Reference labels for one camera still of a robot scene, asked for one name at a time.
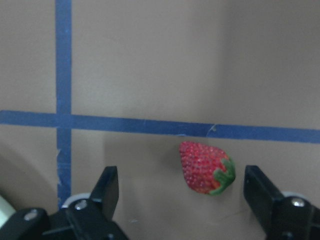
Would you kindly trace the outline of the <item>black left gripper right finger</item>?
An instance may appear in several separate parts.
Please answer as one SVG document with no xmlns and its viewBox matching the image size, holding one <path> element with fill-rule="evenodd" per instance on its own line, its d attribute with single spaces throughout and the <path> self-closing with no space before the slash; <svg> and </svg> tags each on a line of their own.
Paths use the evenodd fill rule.
<svg viewBox="0 0 320 240">
<path fill-rule="evenodd" d="M 263 231 L 268 234 L 274 207 L 285 196 L 257 165 L 245 167 L 243 195 Z"/>
</svg>

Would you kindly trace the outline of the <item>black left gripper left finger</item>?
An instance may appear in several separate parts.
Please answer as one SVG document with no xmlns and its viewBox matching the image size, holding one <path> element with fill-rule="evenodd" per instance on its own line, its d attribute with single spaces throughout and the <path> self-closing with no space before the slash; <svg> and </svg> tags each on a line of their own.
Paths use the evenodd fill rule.
<svg viewBox="0 0 320 240">
<path fill-rule="evenodd" d="M 119 179 L 116 166 L 104 168 L 89 199 L 101 210 L 107 221 L 112 221 L 119 200 Z"/>
</svg>

